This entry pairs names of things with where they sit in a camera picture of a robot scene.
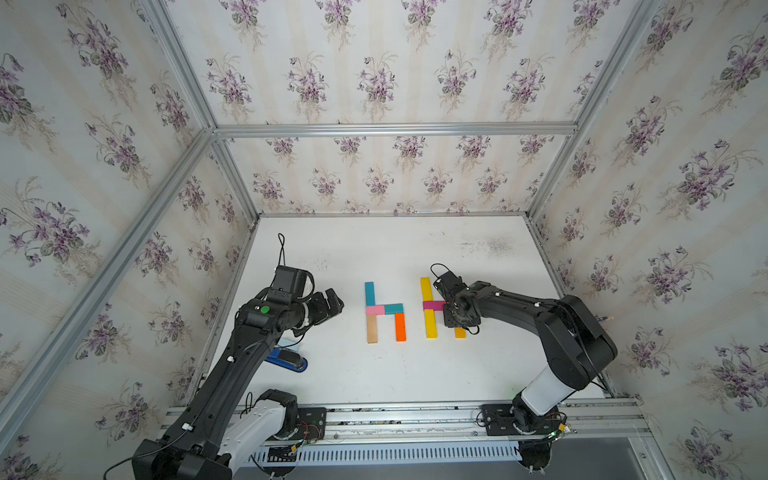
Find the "long teal block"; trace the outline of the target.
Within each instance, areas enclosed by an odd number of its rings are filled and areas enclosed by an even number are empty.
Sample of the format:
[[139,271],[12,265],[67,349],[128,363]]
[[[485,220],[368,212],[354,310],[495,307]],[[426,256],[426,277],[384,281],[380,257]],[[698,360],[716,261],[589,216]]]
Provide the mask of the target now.
[[365,288],[365,304],[367,307],[373,307],[376,306],[376,299],[375,299],[375,287],[373,282],[366,282],[364,285]]

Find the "yellow block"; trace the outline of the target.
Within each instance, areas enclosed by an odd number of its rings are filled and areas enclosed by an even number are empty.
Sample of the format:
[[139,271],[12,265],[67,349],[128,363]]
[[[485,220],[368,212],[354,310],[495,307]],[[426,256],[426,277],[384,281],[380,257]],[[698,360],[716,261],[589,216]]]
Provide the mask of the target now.
[[437,339],[438,338],[438,330],[437,330],[437,320],[435,311],[431,309],[427,309],[424,311],[424,320],[425,320],[425,332],[426,332],[426,338],[427,339]]
[[422,301],[431,302],[433,300],[433,291],[429,277],[422,277],[420,279],[420,289]]

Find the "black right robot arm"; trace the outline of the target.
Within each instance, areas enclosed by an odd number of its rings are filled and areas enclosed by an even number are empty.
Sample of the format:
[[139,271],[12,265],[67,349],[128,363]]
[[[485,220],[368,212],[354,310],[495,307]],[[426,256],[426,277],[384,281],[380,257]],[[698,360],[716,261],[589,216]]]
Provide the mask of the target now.
[[446,326],[477,335],[481,322],[493,319],[540,340],[547,366],[502,416],[502,424],[521,435],[552,436],[564,424],[558,405],[590,385],[618,356],[614,341],[577,296],[534,298],[484,281],[468,285],[450,270],[433,286],[444,300]]

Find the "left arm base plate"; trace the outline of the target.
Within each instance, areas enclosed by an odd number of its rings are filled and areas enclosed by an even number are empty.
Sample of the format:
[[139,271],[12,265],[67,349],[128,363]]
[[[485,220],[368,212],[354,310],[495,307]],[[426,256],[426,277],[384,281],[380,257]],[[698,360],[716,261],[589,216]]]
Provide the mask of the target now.
[[271,442],[310,442],[322,440],[325,437],[328,409],[325,407],[299,407],[295,420],[277,436],[268,438]]

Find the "magenta block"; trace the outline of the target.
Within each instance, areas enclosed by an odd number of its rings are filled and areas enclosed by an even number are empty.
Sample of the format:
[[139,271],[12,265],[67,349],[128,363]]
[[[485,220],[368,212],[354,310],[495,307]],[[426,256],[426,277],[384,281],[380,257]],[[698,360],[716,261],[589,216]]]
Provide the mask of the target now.
[[431,311],[442,311],[444,309],[444,301],[424,301],[423,309]]

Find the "natural wood block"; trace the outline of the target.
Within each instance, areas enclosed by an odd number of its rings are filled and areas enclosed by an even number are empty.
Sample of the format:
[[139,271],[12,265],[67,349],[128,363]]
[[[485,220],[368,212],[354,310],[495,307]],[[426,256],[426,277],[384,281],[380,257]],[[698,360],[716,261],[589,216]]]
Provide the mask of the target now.
[[366,315],[366,340],[368,344],[378,342],[378,324],[376,315]]

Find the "short teal block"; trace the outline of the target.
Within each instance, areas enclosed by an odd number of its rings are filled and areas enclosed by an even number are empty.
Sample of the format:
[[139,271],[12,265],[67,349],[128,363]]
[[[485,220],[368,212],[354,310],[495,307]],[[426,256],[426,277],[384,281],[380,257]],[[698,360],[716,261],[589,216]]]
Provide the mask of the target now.
[[403,314],[404,313],[404,306],[403,306],[402,303],[386,304],[384,306],[384,313],[385,313],[385,315]]

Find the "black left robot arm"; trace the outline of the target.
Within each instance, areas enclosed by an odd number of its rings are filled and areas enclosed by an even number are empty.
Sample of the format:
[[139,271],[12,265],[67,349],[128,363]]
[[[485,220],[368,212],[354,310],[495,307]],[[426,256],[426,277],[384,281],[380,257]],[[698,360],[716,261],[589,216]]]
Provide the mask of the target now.
[[184,412],[159,439],[137,448],[135,478],[231,479],[264,441],[297,432],[297,399],[288,392],[269,389],[247,413],[233,416],[286,331],[303,335],[342,313],[334,290],[305,290],[313,282],[306,270],[276,267],[271,284],[236,312],[223,353]]

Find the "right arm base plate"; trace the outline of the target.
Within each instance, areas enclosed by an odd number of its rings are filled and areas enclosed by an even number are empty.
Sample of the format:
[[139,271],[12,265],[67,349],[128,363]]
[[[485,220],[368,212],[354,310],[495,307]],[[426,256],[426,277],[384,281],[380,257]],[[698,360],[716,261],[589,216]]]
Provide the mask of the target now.
[[553,407],[543,416],[529,411],[524,404],[483,404],[475,417],[475,423],[488,436],[542,436],[558,437],[566,428],[567,415]]

